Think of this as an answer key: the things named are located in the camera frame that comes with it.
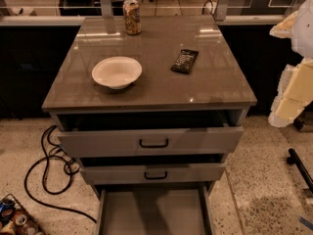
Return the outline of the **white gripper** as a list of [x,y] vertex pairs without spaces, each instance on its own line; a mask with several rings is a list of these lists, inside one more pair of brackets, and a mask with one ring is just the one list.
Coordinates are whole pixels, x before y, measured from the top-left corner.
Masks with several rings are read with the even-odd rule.
[[[313,0],[305,0],[269,32],[278,38],[291,38],[291,48],[304,58],[313,58]],[[313,101],[313,60],[303,59],[296,67],[286,65],[282,72],[269,123],[286,127]]]

